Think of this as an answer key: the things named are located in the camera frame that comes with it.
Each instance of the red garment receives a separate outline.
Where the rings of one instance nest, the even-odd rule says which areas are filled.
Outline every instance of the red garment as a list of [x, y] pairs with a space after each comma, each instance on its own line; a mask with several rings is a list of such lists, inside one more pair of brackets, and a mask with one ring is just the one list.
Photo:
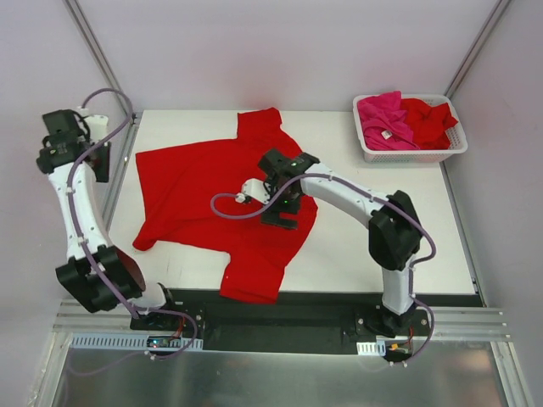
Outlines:
[[446, 150], [451, 146], [445, 130], [458, 123], [449, 104], [431, 107], [420, 99], [402, 99], [400, 108], [407, 110], [405, 123], [413, 129], [413, 142], [423, 150]]
[[[316, 218], [313, 198], [303, 197], [295, 216], [298, 229], [260, 223], [260, 217], [227, 220], [211, 212], [219, 192], [238, 193], [249, 178], [265, 179], [258, 162], [270, 149], [288, 157], [302, 151], [281, 130], [276, 109], [238, 114], [238, 138], [197, 142], [136, 154], [145, 223], [134, 248], [148, 250], [158, 241], [189, 244], [230, 254], [221, 295], [252, 303], [274, 303], [284, 268], [298, 253]], [[261, 204], [217, 201], [226, 214], [248, 214]]]

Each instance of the basket rim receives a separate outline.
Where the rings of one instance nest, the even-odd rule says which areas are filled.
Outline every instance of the basket rim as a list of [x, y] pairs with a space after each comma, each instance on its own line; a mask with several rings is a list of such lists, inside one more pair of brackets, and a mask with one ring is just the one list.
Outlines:
[[358, 135], [358, 139], [360, 140], [362, 150], [364, 153], [368, 153], [371, 155], [452, 155], [452, 154], [460, 154], [465, 153], [467, 151], [467, 139], [466, 139], [466, 132], [464, 131], [462, 124], [460, 120], [458, 119], [458, 113], [456, 112], [455, 107], [452, 105], [451, 100], [445, 96], [445, 95], [439, 95], [439, 94], [431, 94], [431, 93], [402, 93], [403, 98], [432, 98], [432, 99], [440, 99], [443, 101], [443, 103], [447, 103], [449, 105], [449, 109], [451, 109], [451, 113], [455, 118], [458, 120], [458, 123], [454, 126], [456, 128], [456, 131], [459, 132], [459, 134], [463, 135], [461, 137], [462, 140], [462, 147], [461, 148], [455, 148], [451, 150], [371, 150], [366, 145], [366, 140], [364, 139], [364, 131], [362, 130], [362, 124], [360, 119], [360, 114], [358, 113], [358, 107], [356, 104], [365, 98], [369, 98], [371, 96], [378, 96], [379, 94], [371, 94], [371, 95], [359, 95], [353, 99], [353, 114], [355, 115], [355, 126], [356, 126], [356, 133]]

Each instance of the white table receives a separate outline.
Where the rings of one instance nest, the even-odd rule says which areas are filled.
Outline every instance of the white table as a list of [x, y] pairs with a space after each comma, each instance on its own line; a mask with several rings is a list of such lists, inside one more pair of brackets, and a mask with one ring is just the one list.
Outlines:
[[[438, 164], [367, 164], [361, 156], [353, 115], [344, 112], [282, 112], [283, 130], [301, 148], [340, 175], [375, 190], [407, 192], [436, 241], [438, 255], [419, 265], [416, 293], [473, 294], [472, 279]], [[237, 111], [146, 110], [126, 168], [110, 236], [140, 265], [145, 278], [172, 288], [218, 289], [229, 262], [223, 252], [158, 242], [139, 252], [132, 241], [144, 220], [143, 196], [133, 156], [191, 142], [235, 138]], [[380, 267], [367, 251], [367, 231], [327, 203], [304, 246], [288, 265], [282, 291], [380, 292]], [[429, 252], [426, 241], [421, 255]]]

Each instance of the pink cloth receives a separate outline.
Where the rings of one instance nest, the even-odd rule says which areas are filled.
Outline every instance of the pink cloth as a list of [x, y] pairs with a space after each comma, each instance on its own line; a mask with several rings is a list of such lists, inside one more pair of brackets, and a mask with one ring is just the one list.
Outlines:
[[[419, 150], [413, 142], [413, 130], [404, 123], [407, 112], [400, 110], [401, 92], [383, 93], [358, 101], [364, 140], [371, 150]], [[388, 139], [384, 131], [390, 131]]]

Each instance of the laundry basket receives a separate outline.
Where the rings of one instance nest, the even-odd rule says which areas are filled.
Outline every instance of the laundry basket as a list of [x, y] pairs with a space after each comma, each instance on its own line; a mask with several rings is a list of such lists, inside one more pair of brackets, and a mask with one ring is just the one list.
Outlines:
[[452, 106], [448, 97], [443, 95], [402, 95], [402, 98], [421, 99], [430, 106], [438, 106], [442, 103], [448, 103], [451, 108], [451, 114], [458, 120], [458, 123], [445, 132], [451, 141], [448, 150], [409, 150], [409, 151], [377, 151], [371, 150], [366, 145], [362, 123], [358, 113], [358, 101], [375, 95], [357, 96], [353, 101], [353, 113], [355, 114], [355, 125], [358, 138], [362, 146], [364, 160], [368, 163], [439, 163], [448, 159], [452, 154], [464, 153], [467, 150], [466, 133], [462, 129], [462, 124], [458, 120], [455, 108]]

